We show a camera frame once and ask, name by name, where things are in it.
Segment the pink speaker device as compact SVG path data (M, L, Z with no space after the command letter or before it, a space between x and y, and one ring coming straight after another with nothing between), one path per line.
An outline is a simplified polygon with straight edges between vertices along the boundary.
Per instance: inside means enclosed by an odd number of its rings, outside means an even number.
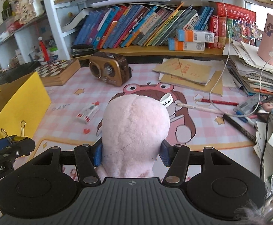
M258 56L273 66L273 15L267 14L267 19L259 45Z

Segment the small red white box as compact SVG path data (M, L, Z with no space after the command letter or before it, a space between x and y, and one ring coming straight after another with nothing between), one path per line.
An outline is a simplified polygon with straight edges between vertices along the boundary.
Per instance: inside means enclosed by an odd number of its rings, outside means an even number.
M87 104L86 107L81 109L81 111L76 116L78 120L83 121L85 124L88 124L94 115L98 112L99 105L94 103Z

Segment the brown paper notebooks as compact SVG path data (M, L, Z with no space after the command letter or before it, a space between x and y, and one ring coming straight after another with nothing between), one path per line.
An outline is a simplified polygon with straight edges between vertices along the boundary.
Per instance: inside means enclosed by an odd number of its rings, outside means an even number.
M221 76L223 68L222 60L200 61L171 58L158 64L153 71L163 75L160 79L162 83L223 95Z

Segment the lower orange medicine box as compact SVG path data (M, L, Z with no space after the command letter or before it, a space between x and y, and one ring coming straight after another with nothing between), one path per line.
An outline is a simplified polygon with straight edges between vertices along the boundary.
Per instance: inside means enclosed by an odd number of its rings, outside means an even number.
M181 42L176 38L168 38L168 48L171 51L204 51L204 42Z

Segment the red white bottle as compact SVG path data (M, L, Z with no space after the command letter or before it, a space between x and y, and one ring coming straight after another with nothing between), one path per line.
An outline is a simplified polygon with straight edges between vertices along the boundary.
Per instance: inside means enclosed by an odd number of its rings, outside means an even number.
M40 45L40 48L41 48L41 51L42 51L42 54L43 54L43 57L44 57L44 61L45 62L49 62L50 61L50 57L48 55L48 52L47 52L47 49L46 49L46 46L42 40L42 37L38 37L38 41L39 41L39 45Z

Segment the stack of papers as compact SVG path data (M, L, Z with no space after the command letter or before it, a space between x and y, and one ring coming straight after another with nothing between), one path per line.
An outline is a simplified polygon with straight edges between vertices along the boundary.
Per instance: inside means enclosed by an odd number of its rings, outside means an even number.
M273 95L273 66L257 55L256 46L231 41L223 50L234 63L235 74L250 96Z

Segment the yellow cardboard box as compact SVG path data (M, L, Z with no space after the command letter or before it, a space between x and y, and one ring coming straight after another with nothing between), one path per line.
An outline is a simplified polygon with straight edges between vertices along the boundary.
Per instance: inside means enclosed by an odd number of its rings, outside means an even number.
M50 104L51 99L37 72L0 85L0 130L3 128L10 136L19 136L20 123L25 121L25 136L32 138Z

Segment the red pencil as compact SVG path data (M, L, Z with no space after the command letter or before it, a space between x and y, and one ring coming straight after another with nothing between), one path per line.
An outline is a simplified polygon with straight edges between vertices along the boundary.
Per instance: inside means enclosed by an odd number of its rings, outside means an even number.
M238 106L238 103L236 102L227 102L223 100L209 100L209 99L198 99L196 102L203 102L203 103L214 103L214 104L220 104L220 105L229 105L229 106Z

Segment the pink checked table mat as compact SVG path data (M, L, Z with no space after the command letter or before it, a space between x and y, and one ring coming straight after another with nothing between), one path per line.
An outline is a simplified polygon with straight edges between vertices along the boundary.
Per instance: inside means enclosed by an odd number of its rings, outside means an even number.
M72 150L102 139L100 178L161 178L167 170L157 146L167 140L198 151L214 147L259 173L252 142L220 115L178 107L179 102L193 104L197 91L158 82L151 64L132 69L122 87L96 80L87 67L64 85L47 87L52 102L35 132L32 156L53 146Z

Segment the orange white medicine box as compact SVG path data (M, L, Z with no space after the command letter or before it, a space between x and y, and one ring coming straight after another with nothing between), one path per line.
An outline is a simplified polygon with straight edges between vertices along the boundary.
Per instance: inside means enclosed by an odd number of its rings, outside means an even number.
M178 29L176 37L181 42L214 43L215 34L211 31L197 31L193 29Z

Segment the white blue spray bottle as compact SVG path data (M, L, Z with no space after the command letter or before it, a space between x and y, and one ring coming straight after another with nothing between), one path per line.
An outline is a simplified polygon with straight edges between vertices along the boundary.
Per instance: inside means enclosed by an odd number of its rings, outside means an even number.
M161 99L159 100L160 104L162 104L162 106L164 106L165 108L167 108L168 106L170 106L173 103L173 97L171 95L170 92L166 93L165 95L163 95L161 97Z

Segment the red thick dictionary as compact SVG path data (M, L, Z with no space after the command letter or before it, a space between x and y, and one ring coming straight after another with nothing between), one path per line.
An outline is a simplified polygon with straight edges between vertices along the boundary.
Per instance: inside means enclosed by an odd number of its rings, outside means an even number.
M220 17L227 17L231 19L248 19L248 21L256 21L257 15L256 12L231 5L231 4L225 4L223 5L222 2L209 2L210 7L214 8L213 15L217 15Z

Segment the wooden chess box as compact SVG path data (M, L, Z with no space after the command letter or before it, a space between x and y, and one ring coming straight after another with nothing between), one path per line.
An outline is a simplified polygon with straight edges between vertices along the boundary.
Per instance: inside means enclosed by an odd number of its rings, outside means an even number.
M38 67L38 73L44 86L64 85L81 68L78 59L61 60Z

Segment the pink plush pig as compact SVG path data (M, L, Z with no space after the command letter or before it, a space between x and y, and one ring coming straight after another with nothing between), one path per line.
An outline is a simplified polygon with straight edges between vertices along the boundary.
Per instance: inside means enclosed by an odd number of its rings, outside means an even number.
M167 109L154 98L128 94L111 100L102 118L100 180L153 177L154 162L170 129Z

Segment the pink figurine decoration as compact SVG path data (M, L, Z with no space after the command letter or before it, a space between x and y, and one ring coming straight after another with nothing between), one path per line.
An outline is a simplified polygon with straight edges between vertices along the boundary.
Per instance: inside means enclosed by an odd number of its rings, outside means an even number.
M36 12L33 7L34 0L19 0L16 7L16 15L19 15L19 23L27 24L36 17Z

